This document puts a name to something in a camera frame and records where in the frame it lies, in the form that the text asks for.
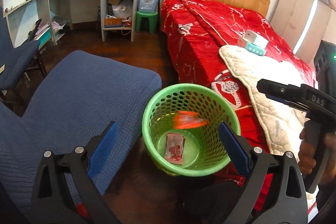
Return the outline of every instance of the green plastic basket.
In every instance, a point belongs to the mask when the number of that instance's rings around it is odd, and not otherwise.
[[[210,123],[193,129],[173,129],[178,110],[197,112],[199,118]],[[230,162],[218,137],[217,128],[222,121],[240,135],[237,115],[226,99],[200,85],[172,85],[158,92],[148,103],[142,120],[142,135],[151,157],[168,174],[206,176]],[[185,138],[182,165],[171,164],[163,158],[169,132],[181,133]]]

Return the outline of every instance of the desk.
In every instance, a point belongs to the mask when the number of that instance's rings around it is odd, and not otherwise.
[[[30,9],[32,3],[36,3],[37,17],[41,18],[43,22],[48,22],[50,26],[52,26],[52,17],[56,14],[59,17],[66,19],[72,28],[72,14],[71,10],[79,11],[83,13],[85,9],[94,9],[98,11],[98,7],[87,7],[85,5],[81,5],[81,0],[71,1],[71,0],[28,0],[14,8],[12,8],[7,13],[4,13],[4,17],[6,18],[8,30],[14,44],[16,37],[18,35],[19,27],[22,24],[26,24],[25,20],[23,20],[24,14],[27,9]],[[102,40],[105,41],[106,35],[108,31],[111,30],[130,30],[131,31],[131,41],[134,41],[135,34],[135,17],[137,13],[137,3],[138,0],[133,0],[133,16],[132,16],[132,27],[117,27],[117,28],[105,28],[104,26],[104,18],[108,13],[108,0],[100,0],[100,10],[101,10],[101,35]],[[58,32],[55,32],[51,28],[51,39],[54,45],[57,45],[57,41],[61,38],[61,35],[58,35]]]

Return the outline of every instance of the light strip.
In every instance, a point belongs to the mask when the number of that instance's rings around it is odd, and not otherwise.
[[[317,4],[318,3],[319,3],[319,0],[314,0],[313,5],[311,6],[311,10],[310,10],[310,14],[309,14],[306,26],[304,27],[303,32],[302,32],[302,34],[301,34],[298,42],[295,45],[294,50],[293,50],[294,54],[299,50],[299,48],[301,47],[301,45],[302,45],[302,43],[303,43],[303,41],[304,41],[304,39],[305,39],[305,37],[307,35],[307,32],[308,32],[308,30],[310,28],[310,25],[311,25],[311,23],[312,23],[312,21],[314,19],[314,15],[316,13]]]

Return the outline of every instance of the basket rim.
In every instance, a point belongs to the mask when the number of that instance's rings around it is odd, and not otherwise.
[[[150,132],[149,132],[149,117],[151,116],[152,113],[152,107],[154,105],[154,102],[162,97],[164,94],[167,93],[167,90],[172,90],[173,88],[192,88],[192,87],[197,87],[198,89],[201,88],[203,90],[206,90],[207,92],[210,92],[215,98],[216,101],[222,101],[222,104],[224,104],[226,107],[228,107],[231,112],[233,113],[233,119],[235,120],[236,124],[238,125],[238,130],[236,132],[237,135],[241,135],[241,129],[240,129],[240,124],[238,121],[238,117],[236,115],[236,112],[230,107],[228,100],[226,100],[224,97],[220,96],[219,94],[217,94],[216,92],[214,92],[213,90],[202,86],[202,85],[196,85],[196,84],[177,84],[177,85],[171,85],[168,86],[162,90],[160,90],[157,94],[155,94],[152,99],[149,101],[149,103],[147,104],[147,107],[145,109],[145,112],[143,114],[143,118],[142,118],[142,137],[143,140],[145,142],[145,145],[149,151],[149,153],[151,154],[151,156],[154,158],[155,161],[157,161],[157,163],[159,163],[164,169],[168,170],[169,172],[172,173],[176,173],[179,175],[183,175],[183,176],[189,176],[189,177],[200,177],[200,176],[206,176],[206,175],[210,175],[213,174],[215,172],[218,172],[219,170],[223,169],[231,160],[229,157],[226,157],[225,159],[223,159],[222,161],[220,161],[219,163],[217,163],[216,165],[207,168],[205,170],[190,170],[190,169],[184,169],[181,167],[178,167],[176,165],[173,165],[171,163],[169,163],[168,161],[166,161],[155,149],[155,146],[152,142],[152,138],[150,136]]]

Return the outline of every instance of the black speaker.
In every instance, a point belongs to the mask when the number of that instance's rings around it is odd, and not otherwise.
[[[322,40],[314,65],[319,90],[336,99],[336,45]]]

